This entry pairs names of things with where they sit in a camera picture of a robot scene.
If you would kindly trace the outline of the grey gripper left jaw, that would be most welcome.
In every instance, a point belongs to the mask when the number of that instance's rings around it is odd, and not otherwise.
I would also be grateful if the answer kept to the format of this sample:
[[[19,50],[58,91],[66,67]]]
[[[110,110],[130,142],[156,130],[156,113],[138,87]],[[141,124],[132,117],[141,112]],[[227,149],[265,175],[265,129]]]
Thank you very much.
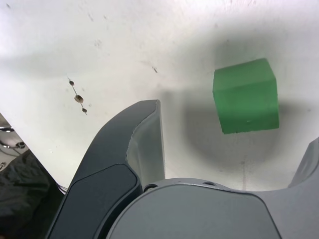
[[[49,239],[104,239],[145,186],[165,178],[159,100],[109,120],[88,147],[48,231]]]

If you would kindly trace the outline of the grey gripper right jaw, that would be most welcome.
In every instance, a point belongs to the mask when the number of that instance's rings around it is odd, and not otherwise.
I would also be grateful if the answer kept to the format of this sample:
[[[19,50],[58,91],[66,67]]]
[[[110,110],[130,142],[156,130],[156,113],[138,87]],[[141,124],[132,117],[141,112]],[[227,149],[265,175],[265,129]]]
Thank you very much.
[[[109,239],[316,239],[319,142],[312,141],[291,184],[238,191],[172,179],[143,193],[118,216]]]

